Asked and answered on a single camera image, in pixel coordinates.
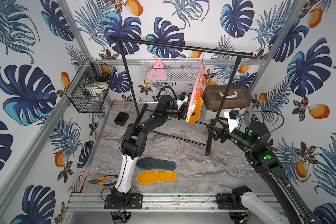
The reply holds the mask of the orange shoe insole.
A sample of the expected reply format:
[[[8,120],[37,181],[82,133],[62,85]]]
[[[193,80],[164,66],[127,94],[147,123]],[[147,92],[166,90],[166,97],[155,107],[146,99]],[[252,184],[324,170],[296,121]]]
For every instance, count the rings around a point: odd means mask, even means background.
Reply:
[[[136,181],[142,185],[152,185],[154,183],[174,182],[177,175],[173,171],[146,171],[136,177]]]
[[[201,117],[201,107],[203,104],[203,99],[200,96],[197,96],[197,103],[195,105],[194,111],[189,119],[189,123],[196,123]]]

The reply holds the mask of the pink clip hanger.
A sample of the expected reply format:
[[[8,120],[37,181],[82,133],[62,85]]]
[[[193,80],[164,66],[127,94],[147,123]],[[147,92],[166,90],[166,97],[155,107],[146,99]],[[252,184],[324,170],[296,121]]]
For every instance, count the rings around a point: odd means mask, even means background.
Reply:
[[[200,96],[202,98],[202,96],[204,94],[204,91],[206,89],[205,75],[204,75],[204,73],[205,73],[205,61],[204,61],[205,52],[206,52],[206,49],[203,52],[201,67],[198,71],[196,82],[195,82],[195,85],[193,87],[192,94],[190,96],[186,122],[188,122],[191,115],[194,114],[193,111],[194,111],[195,105],[197,103],[197,96]]]

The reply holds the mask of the dark grey shoe insole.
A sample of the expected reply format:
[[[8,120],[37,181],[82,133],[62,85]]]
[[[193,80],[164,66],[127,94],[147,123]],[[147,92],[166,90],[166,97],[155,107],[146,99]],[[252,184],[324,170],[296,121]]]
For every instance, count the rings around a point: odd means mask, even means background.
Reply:
[[[174,161],[160,160],[153,157],[145,157],[137,160],[136,167],[143,170],[161,169],[174,171],[177,167]]]

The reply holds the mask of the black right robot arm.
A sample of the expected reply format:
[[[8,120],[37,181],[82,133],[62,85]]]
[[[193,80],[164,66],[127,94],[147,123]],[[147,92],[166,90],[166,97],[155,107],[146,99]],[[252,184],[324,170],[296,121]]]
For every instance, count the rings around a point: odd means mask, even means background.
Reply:
[[[246,187],[236,189],[238,193],[232,199],[233,203],[252,211],[266,224],[321,223],[289,181],[279,158],[268,148],[270,132],[264,123],[255,121],[244,132],[232,129],[223,121],[220,124],[222,128],[213,125],[206,128],[214,140],[231,141],[244,152],[249,164],[270,187],[284,214],[260,201]]]

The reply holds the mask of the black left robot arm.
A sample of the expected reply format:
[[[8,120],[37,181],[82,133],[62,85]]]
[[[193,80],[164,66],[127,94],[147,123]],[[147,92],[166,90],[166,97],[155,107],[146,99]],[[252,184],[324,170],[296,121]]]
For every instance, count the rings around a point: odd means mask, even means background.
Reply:
[[[163,126],[169,117],[187,118],[188,106],[186,103],[189,99],[188,95],[185,92],[177,95],[170,86],[166,86],[165,89],[171,89],[173,96],[161,95],[161,92],[158,92],[157,105],[150,117],[142,121],[148,107],[148,104],[144,104],[136,121],[128,125],[125,134],[119,141],[122,165],[118,180],[111,191],[111,206],[128,206],[134,168],[145,150],[148,134]]]

